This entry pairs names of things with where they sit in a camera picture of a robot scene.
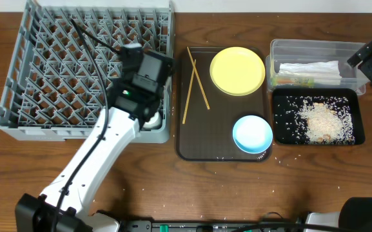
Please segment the white plastic cup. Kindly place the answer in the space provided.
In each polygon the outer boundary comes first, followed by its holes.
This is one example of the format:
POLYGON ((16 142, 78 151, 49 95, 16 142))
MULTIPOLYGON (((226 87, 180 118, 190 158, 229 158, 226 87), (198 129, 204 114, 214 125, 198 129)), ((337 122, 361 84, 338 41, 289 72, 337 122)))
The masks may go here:
POLYGON ((162 116, 159 111, 156 111, 154 116, 150 118, 148 122, 145 122, 142 129, 143 130, 156 130, 161 127, 162 116))

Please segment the white paper napkin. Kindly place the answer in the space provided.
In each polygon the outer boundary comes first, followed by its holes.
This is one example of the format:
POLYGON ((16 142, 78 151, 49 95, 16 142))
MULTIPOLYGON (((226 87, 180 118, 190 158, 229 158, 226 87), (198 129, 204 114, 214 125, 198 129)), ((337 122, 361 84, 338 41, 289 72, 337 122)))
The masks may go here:
POLYGON ((341 75, 338 61, 316 63, 282 63, 279 66, 278 77, 308 77, 315 84, 339 85, 341 75))

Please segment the rice food scraps pile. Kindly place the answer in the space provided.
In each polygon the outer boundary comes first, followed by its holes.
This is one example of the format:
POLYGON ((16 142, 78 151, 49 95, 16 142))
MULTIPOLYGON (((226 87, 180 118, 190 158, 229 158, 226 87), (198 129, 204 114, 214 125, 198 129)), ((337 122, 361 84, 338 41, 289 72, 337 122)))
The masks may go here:
POLYGON ((346 97, 278 96, 273 103, 275 136, 282 144, 352 145, 351 107, 346 97))

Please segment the green orange snack wrapper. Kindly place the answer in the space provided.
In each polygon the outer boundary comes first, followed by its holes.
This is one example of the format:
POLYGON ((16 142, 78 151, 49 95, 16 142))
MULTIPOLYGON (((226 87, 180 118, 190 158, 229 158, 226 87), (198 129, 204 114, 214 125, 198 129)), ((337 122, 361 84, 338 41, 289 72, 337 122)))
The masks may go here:
POLYGON ((313 78, 308 77, 272 77, 270 79, 270 88, 278 86, 301 86, 301 87, 314 87, 315 83, 313 78))

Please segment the light blue round bowl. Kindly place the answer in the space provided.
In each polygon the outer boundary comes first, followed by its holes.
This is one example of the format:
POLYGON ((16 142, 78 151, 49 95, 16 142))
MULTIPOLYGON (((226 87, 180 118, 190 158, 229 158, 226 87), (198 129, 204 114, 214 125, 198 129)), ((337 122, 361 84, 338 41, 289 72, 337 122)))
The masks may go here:
POLYGON ((273 131, 270 124, 262 117, 247 115, 241 117, 233 125, 232 137, 241 151, 259 154, 271 146, 273 131))

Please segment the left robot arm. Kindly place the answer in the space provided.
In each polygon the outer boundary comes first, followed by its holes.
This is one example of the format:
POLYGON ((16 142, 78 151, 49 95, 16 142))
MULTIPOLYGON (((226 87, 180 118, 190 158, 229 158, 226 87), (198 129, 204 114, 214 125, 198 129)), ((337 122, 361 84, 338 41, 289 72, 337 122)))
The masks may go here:
POLYGON ((90 205, 114 162, 158 111, 173 58, 138 45, 118 54, 121 77, 112 81, 106 106, 72 160, 38 197, 25 193, 15 207, 18 231, 118 231, 120 223, 90 205))

